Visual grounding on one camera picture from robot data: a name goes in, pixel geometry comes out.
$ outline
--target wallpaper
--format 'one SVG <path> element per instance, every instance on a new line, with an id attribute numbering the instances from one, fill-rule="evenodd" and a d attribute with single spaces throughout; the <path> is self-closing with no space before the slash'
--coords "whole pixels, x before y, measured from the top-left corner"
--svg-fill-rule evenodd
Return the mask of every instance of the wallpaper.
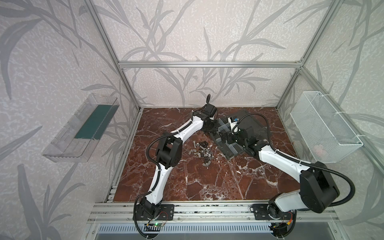
<path id="1" fill-rule="evenodd" d="M 331 0 L 95 0 L 120 61 L 298 61 Z M 142 106 L 275 106 L 289 69 L 125 69 Z"/>
<path id="2" fill-rule="evenodd" d="M 0 1 L 0 239 L 79 239 L 137 111 L 82 1 Z M 90 93 L 120 107 L 87 163 L 41 154 Z"/>
<path id="3" fill-rule="evenodd" d="M 142 68 L 125 75 L 140 105 L 276 106 L 292 68 Z"/>
<path id="4" fill-rule="evenodd" d="M 305 66 L 381 152 L 384 149 L 383 15 L 384 1 L 345 0 Z M 302 91 L 308 90 L 312 89 L 306 80 L 298 78 L 279 114 L 298 155 L 311 161 L 313 157 L 289 116 Z M 382 239 L 384 178 L 380 172 L 361 149 L 327 166 L 346 174 L 356 186 L 351 201 L 334 207 L 349 238 Z M 348 184 L 341 178 L 334 179 L 341 199 L 349 191 Z"/>

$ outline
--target wall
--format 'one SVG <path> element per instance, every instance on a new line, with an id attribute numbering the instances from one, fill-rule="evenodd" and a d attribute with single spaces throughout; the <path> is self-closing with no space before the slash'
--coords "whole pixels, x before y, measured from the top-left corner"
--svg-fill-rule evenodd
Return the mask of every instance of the wall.
<path id="1" fill-rule="evenodd" d="M 345 0 L 319 45 L 306 63 L 307 69 L 338 102 L 377 149 L 384 151 L 383 1 Z M 279 110 L 294 146 L 303 159 L 313 159 L 289 116 L 302 91 L 312 91 L 298 78 Z M 384 178 L 361 149 L 334 164 L 331 169 L 346 174 L 356 185 L 347 204 L 335 207 L 351 240 L 382 239 L 384 234 Z M 341 197 L 349 187 L 336 178 Z"/>
<path id="2" fill-rule="evenodd" d="M 120 61 L 298 61 L 331 0 L 94 2 Z M 275 106 L 291 72 L 125 69 L 143 106 Z"/>
<path id="3" fill-rule="evenodd" d="M 1 1 L 0 239 L 79 239 L 136 110 L 82 1 Z M 120 107 L 87 163 L 41 155 L 90 93 Z"/>

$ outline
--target white wire mesh basket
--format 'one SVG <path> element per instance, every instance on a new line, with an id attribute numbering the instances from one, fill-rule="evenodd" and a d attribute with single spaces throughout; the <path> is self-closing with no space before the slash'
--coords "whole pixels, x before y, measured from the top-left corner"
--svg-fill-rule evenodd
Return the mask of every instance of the white wire mesh basket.
<path id="1" fill-rule="evenodd" d="M 319 91 L 303 92 L 291 117 L 317 161 L 338 162 L 363 145 Z"/>

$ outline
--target black mounting plate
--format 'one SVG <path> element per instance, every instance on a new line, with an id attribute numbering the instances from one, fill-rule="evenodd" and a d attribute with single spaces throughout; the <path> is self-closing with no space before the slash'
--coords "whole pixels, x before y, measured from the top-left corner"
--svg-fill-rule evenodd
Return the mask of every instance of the black mounting plate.
<path id="1" fill-rule="evenodd" d="M 291 218 L 291 214 L 289 212 L 280 212 L 278 214 L 278 219 L 274 219 L 268 214 L 268 204 L 253 204 L 252 207 L 253 214 L 255 215 L 255 220 L 282 220 L 283 217 L 285 220 L 289 220 Z"/>
<path id="2" fill-rule="evenodd" d="M 173 204 L 161 204 L 160 205 L 160 212 L 165 212 L 166 214 L 161 213 L 159 215 L 159 217 L 157 218 L 157 220 L 159 220 L 159 221 L 162 221 L 162 220 L 171 221 L 171 220 L 173 220 L 174 210 L 175 210 L 175 205 L 173 205 Z M 144 212 L 142 205 L 140 205 L 140 204 L 137 204 L 137 206 L 136 206 L 135 216 L 136 216 L 137 221 L 148 221 L 148 216 Z"/>

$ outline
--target storage compartment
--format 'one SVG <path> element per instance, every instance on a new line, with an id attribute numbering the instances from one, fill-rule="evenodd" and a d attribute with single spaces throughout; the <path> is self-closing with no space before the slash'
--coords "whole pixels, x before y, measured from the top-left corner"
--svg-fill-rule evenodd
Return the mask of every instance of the storage compartment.
<path id="1" fill-rule="evenodd" d="M 303 92 L 291 117 L 317 161 L 338 162 L 363 145 L 319 91 Z"/>
<path id="2" fill-rule="evenodd" d="M 90 94 L 43 156 L 54 162 L 87 162 L 118 107 L 116 97 Z"/>

